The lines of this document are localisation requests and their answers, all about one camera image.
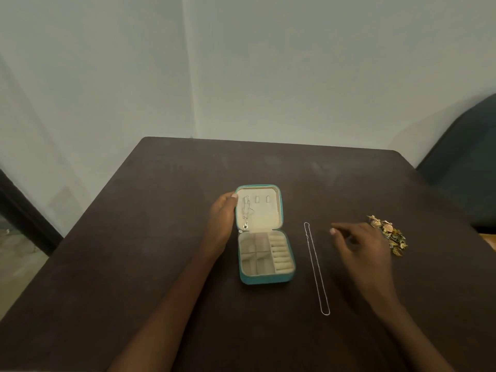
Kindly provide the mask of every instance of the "person's right arm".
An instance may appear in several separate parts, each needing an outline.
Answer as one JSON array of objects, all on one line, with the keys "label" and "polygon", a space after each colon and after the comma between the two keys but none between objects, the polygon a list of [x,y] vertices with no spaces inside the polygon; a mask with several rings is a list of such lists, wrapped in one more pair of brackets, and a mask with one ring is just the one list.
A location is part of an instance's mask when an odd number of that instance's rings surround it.
[{"label": "person's right arm", "polygon": [[[401,305],[394,288],[389,244],[381,231],[367,223],[333,223],[330,232],[356,287],[396,337],[416,369],[454,372]],[[351,242],[357,244],[353,251],[345,242],[349,236]]]}]

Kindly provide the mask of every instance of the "jewelry box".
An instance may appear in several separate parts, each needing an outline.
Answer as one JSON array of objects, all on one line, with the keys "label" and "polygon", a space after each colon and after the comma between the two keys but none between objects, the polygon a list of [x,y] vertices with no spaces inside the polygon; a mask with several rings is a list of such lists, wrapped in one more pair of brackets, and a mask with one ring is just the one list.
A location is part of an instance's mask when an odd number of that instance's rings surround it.
[{"label": "jewelry box", "polygon": [[295,258],[283,223],[281,190],[276,185],[236,189],[239,276],[247,285],[293,279]]}]

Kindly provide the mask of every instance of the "table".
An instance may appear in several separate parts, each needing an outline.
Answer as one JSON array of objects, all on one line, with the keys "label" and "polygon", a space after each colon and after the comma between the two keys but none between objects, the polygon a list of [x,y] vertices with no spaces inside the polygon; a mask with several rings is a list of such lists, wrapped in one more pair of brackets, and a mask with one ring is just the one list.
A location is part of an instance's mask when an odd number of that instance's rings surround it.
[{"label": "table", "polygon": [[[407,370],[357,293],[329,225],[392,221],[398,294],[458,370],[493,370],[493,250],[394,151],[146,137],[0,323],[0,369],[108,367],[180,274],[222,193],[276,184],[296,273],[245,286],[237,232],[212,270],[174,370]],[[304,222],[312,227],[331,315],[319,310]]]}]

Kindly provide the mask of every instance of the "person's left arm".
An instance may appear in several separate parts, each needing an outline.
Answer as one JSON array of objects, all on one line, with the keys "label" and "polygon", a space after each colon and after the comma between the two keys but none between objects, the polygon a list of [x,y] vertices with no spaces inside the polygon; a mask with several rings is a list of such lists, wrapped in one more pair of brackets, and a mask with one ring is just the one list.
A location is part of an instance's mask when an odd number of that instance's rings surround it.
[{"label": "person's left arm", "polygon": [[237,203],[238,195],[234,192],[223,194],[215,201],[195,255],[146,323],[112,362],[108,372],[163,372],[171,369],[203,284],[226,247]]}]

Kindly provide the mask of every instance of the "person's left hand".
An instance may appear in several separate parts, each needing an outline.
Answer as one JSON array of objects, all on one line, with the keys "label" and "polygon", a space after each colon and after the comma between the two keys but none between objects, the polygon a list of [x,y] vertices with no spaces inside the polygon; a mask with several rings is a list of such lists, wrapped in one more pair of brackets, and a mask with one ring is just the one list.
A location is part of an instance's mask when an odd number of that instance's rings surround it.
[{"label": "person's left hand", "polygon": [[206,256],[217,259],[226,248],[233,229],[234,208],[238,204],[238,194],[225,193],[214,202],[210,209],[205,233],[200,245]]}]

